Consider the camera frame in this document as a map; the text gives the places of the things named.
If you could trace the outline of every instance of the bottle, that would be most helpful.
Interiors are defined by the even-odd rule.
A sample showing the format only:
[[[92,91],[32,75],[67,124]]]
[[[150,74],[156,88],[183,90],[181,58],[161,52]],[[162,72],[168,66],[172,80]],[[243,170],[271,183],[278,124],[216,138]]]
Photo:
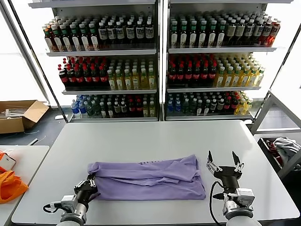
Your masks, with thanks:
[[[234,34],[234,42],[236,46],[242,45],[242,37],[245,31],[245,20],[241,19],[239,24],[237,24]]]
[[[210,100],[207,99],[206,100],[206,103],[205,103],[205,107],[204,107],[204,116],[208,115],[209,113],[209,110],[210,110]]]
[[[112,103],[109,101],[109,102],[107,103],[107,106],[108,106],[109,117],[110,117],[110,118],[114,118]]]
[[[241,67],[237,66],[236,69],[235,69],[235,73],[232,74],[232,79],[231,79],[231,82],[230,82],[231,87],[237,87],[240,70],[241,70]]]
[[[212,20],[211,21],[211,28],[210,28],[210,32],[208,33],[208,48],[211,48],[214,46],[214,40],[215,40],[215,34],[216,34],[216,20]]]
[[[140,80],[139,80],[139,75],[137,74],[137,69],[132,70],[133,73],[133,87],[134,90],[139,90],[140,89]]]
[[[181,32],[180,32],[180,48],[186,47],[186,39],[187,39],[187,21],[182,20]]]
[[[205,45],[205,41],[206,41],[206,24],[207,24],[207,21],[202,20],[200,24],[201,24],[201,27],[200,27],[200,32],[199,32],[199,36],[198,36],[198,47],[202,48]]]
[[[127,22],[127,40],[129,44],[134,44],[135,42],[135,29],[131,21]]]
[[[222,82],[224,79],[224,71],[225,71],[225,67],[220,67],[220,70],[219,70],[218,74],[216,75],[216,78],[214,81],[215,87],[222,87]]]
[[[171,48],[176,48],[177,47],[177,40],[178,40],[178,32],[177,32],[177,25],[178,22],[177,21],[173,21],[172,22],[172,30],[170,33],[170,40],[171,40]]]
[[[264,28],[263,20],[260,19],[258,24],[255,25],[255,28],[254,28],[254,32],[253,32],[253,36],[252,36],[253,45],[259,45],[259,38],[262,34],[263,28]]]
[[[196,29],[197,29],[197,21],[191,21],[191,28],[190,28],[190,37],[189,37],[189,48],[194,48],[196,43]]]
[[[150,117],[155,117],[155,103],[150,101]]]
[[[223,45],[223,40],[225,37],[225,32],[226,32],[226,21],[222,20],[220,22],[220,29],[218,32],[218,36],[217,36],[217,41],[216,41],[216,47],[221,47]]]
[[[107,118],[107,113],[106,113],[106,110],[105,110],[105,105],[104,105],[104,102],[100,102],[100,112],[102,114],[102,117],[105,119]]]

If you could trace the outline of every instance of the metal shelf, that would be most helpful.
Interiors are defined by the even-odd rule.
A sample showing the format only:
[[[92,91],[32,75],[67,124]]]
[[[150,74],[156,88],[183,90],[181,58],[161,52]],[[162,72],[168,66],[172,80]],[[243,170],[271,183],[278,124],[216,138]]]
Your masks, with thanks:
[[[169,48],[170,54],[174,53],[249,53],[249,52],[273,52],[277,48],[272,47],[221,47],[221,48]]]
[[[248,115],[207,115],[207,116],[167,116],[166,121],[192,121],[192,120],[253,120]]]
[[[153,55],[156,49],[127,49],[127,50],[103,50],[103,51],[73,51],[50,52],[49,57],[75,57],[75,56],[123,56],[123,55]]]
[[[168,93],[188,93],[188,92],[224,92],[224,91],[243,91],[259,90],[261,87],[210,87],[210,88],[174,88],[167,89]]]
[[[156,89],[142,89],[142,90],[91,90],[91,91],[66,91],[64,90],[62,93],[65,95],[99,95],[99,94],[148,94],[148,93],[156,93]]]
[[[49,0],[28,3],[31,8],[63,8],[85,6],[152,5],[155,0]]]
[[[99,118],[99,119],[71,119],[70,122],[121,122],[121,121],[158,121],[157,117],[141,118]]]

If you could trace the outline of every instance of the black cable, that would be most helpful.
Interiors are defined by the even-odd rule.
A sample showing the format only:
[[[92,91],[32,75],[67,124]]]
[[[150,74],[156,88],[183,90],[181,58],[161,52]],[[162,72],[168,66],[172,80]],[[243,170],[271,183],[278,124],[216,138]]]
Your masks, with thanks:
[[[212,219],[214,220],[214,222],[218,225],[218,226],[222,226],[220,223],[218,223],[218,221],[215,219],[214,215],[213,215],[213,212],[212,212],[212,194],[213,194],[213,190],[214,190],[214,187],[215,185],[218,184],[221,188],[224,188],[220,182],[218,181],[215,181],[213,184],[212,184],[212,187],[211,187],[211,191],[210,191],[210,200],[209,200],[209,210],[210,210],[210,214],[211,214],[211,217]]]

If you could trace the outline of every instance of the beverage bottle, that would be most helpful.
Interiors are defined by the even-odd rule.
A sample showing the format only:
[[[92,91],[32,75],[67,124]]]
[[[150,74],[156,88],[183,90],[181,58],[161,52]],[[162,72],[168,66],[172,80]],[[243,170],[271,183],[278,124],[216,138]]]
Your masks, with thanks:
[[[199,86],[199,75],[200,75],[200,64],[197,63],[195,69],[193,70],[193,85]]]
[[[135,29],[131,21],[127,22],[127,40],[129,44],[134,44],[135,42]]]
[[[214,47],[214,40],[215,40],[215,34],[216,34],[216,20],[211,21],[211,27],[210,32],[208,33],[208,48]]]
[[[171,48],[176,48],[177,47],[177,40],[178,40],[178,31],[177,31],[177,21],[172,22],[172,29],[170,32],[170,40],[171,40]]]
[[[226,32],[226,21],[222,20],[220,23],[220,29],[218,31],[218,36],[216,40],[216,47],[221,47],[223,46],[223,40],[225,37],[225,32]]]
[[[226,32],[226,41],[225,45],[226,46],[232,46],[233,45],[233,38],[236,30],[236,20],[232,19],[231,23],[228,24],[227,32]]]
[[[104,102],[100,102],[99,105],[100,105],[100,112],[102,114],[102,117],[107,118],[107,113],[106,113]]]
[[[109,117],[110,117],[110,118],[114,118],[112,103],[109,101],[109,102],[107,103],[107,106],[108,106]]]
[[[141,89],[149,89],[149,80],[146,74],[146,69],[145,68],[141,68]]]
[[[204,116],[208,115],[209,113],[209,110],[210,110],[210,100],[207,99],[206,100],[206,103],[205,103],[205,107],[204,107]]]
[[[242,37],[245,31],[246,25],[245,20],[241,19],[239,24],[237,24],[235,33],[234,33],[234,42],[236,46],[242,45]]]
[[[262,31],[263,31],[263,20],[260,19],[258,21],[258,24],[255,25],[255,28],[254,28],[254,32],[253,32],[253,36],[252,36],[252,43],[253,45],[259,45],[259,38],[262,34]]]
[[[134,87],[134,90],[139,90],[141,88],[140,88],[140,80],[139,80],[139,75],[137,73],[137,69],[134,68],[132,70],[132,73],[133,73],[133,87]]]
[[[196,38],[197,38],[196,29],[197,29],[197,22],[193,20],[191,21],[189,48],[194,48],[195,46]]]
[[[200,74],[200,86],[201,87],[206,87],[208,85],[207,77],[208,77],[208,61],[205,61],[204,67]]]
[[[258,70],[258,67],[257,66],[254,66],[251,70],[251,73],[250,73],[250,77],[246,83],[246,86],[248,87],[253,87],[254,86],[254,83],[255,83],[255,80],[257,79],[257,75],[256,75],[256,72]]]
[[[53,37],[58,51],[63,52],[65,50],[65,47],[63,44],[63,39],[60,30],[58,30],[57,25],[52,25],[51,29],[53,31]]]
[[[180,48],[185,48],[186,46],[186,38],[187,38],[187,21],[183,20],[181,24],[181,32],[180,32]]]

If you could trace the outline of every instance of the metal pole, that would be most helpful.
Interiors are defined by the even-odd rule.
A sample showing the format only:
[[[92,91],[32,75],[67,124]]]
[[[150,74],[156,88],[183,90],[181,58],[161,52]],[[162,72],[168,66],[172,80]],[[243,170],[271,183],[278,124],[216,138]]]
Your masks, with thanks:
[[[65,115],[62,107],[60,106],[60,104],[59,104],[59,102],[58,102],[58,100],[57,100],[57,98],[55,96],[54,91],[51,88],[51,85],[50,85],[50,83],[49,83],[49,81],[48,81],[48,79],[47,79],[47,77],[46,77],[46,75],[45,75],[45,73],[44,73],[44,71],[43,71],[43,69],[41,67],[41,64],[40,64],[40,62],[39,62],[39,60],[38,60],[38,58],[37,58],[37,56],[36,56],[36,54],[35,54],[35,52],[34,52],[34,50],[32,48],[31,43],[29,42],[29,39],[28,39],[28,37],[26,35],[26,32],[25,32],[25,30],[24,30],[24,28],[22,26],[22,23],[21,23],[21,21],[19,19],[19,16],[16,13],[15,7],[14,7],[13,3],[11,2],[11,0],[8,0],[8,3],[9,3],[9,6],[10,6],[10,8],[11,8],[13,14],[14,14],[14,17],[15,17],[15,19],[16,19],[16,21],[17,21],[17,23],[18,23],[18,25],[19,25],[19,27],[21,29],[21,32],[22,32],[22,34],[23,34],[23,36],[24,36],[24,38],[26,40],[26,43],[27,43],[29,49],[31,50],[32,55],[33,55],[34,59],[36,60],[36,63],[37,63],[37,65],[38,65],[38,67],[39,67],[39,69],[40,69],[40,71],[41,71],[41,73],[43,75],[43,78],[45,79],[45,82],[46,82],[46,84],[47,84],[47,86],[48,86],[48,88],[49,88],[49,90],[50,90],[50,92],[51,92],[51,94],[52,94],[52,96],[53,96],[56,104],[57,104],[57,107],[61,111],[65,122],[68,123],[67,117],[66,117],[66,115]],[[35,78],[35,80],[36,80],[39,88],[41,89],[41,92],[45,96],[46,100],[50,103],[48,95],[47,95],[46,90],[45,90],[45,87],[44,87],[44,85],[43,85],[43,83],[42,83],[42,81],[41,81],[41,79],[39,77],[39,73],[38,73],[38,71],[37,71],[37,69],[36,69],[36,67],[35,67],[35,65],[34,65],[32,59],[31,59],[31,56],[29,55],[29,53],[26,50],[26,46],[23,43],[20,34],[18,33],[18,30],[17,30],[17,28],[16,28],[16,26],[15,26],[15,24],[13,22],[12,17],[10,16],[10,13],[8,11],[8,8],[5,5],[4,0],[0,0],[0,11],[1,11],[1,13],[2,13],[2,15],[3,15],[3,17],[4,17],[4,19],[5,19],[6,23],[7,23],[10,31],[11,31],[11,33],[12,33],[12,35],[13,35],[13,37],[14,37],[14,39],[15,39],[15,41],[16,41],[16,43],[17,43],[17,45],[18,45],[18,47],[19,47],[19,49],[20,49],[20,51],[21,51],[21,53],[23,55],[23,57],[25,58],[25,61],[27,62],[27,65],[28,65],[30,71],[32,72],[32,74],[33,74],[33,76],[34,76],[34,78]]]

